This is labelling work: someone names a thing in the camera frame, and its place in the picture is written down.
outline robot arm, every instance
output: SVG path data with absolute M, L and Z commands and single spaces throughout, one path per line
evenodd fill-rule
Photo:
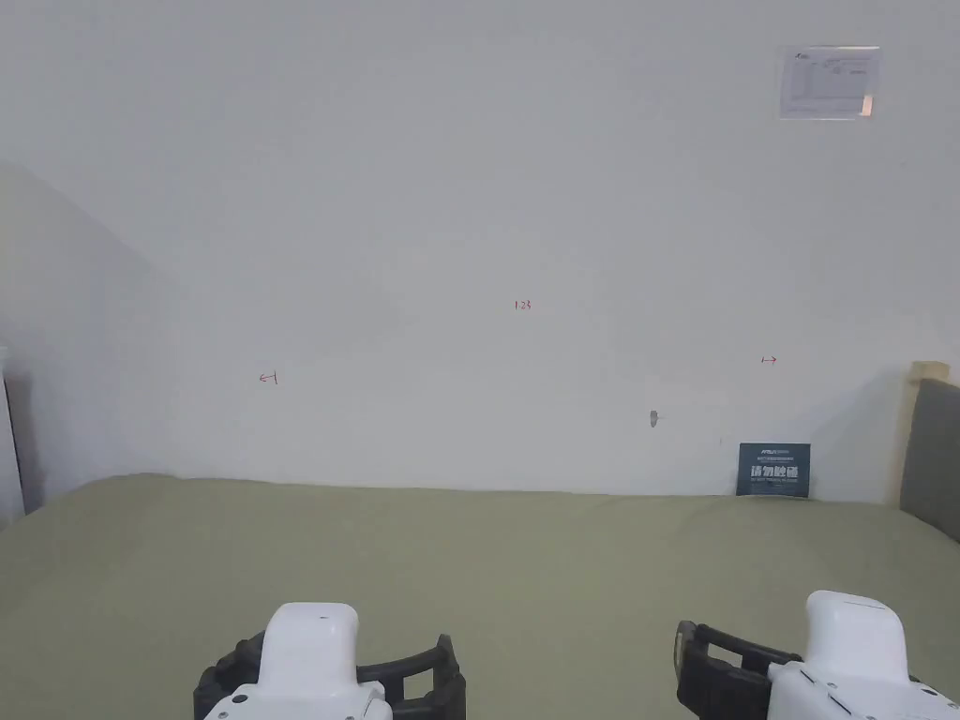
M 195 720 L 466 720 L 466 682 L 448 636 L 419 655 L 357 667 L 356 612 L 288 603 L 265 633 L 208 667 Z M 405 699 L 403 681 L 433 670 L 434 689 Z
M 677 698 L 702 720 L 960 720 L 949 698 L 907 674 L 897 614 L 870 598 L 807 599 L 806 660 L 685 620 L 677 628 Z M 709 646 L 740 656 L 739 667 Z

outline green tablecloth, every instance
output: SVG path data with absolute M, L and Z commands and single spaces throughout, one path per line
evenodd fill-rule
M 474 719 L 690 717 L 677 622 L 802 652 L 818 588 L 894 608 L 960 698 L 960 544 L 889 508 L 112 478 L 0 534 L 0 717 L 189 718 L 293 600 L 356 608 L 361 663 L 450 633 Z

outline blue sign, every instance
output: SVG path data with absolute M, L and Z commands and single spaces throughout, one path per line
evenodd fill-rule
M 738 495 L 810 496 L 810 445 L 741 443 Z

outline paper sign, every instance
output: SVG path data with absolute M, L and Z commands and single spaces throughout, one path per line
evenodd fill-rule
M 878 47 L 787 48 L 780 84 L 780 117 L 870 117 L 879 67 Z
M 810 445 L 741 443 L 738 495 L 810 495 Z

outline gray headboard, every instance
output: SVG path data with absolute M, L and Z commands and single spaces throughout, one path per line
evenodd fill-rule
M 947 382 L 920 381 L 900 509 L 960 542 L 960 388 Z

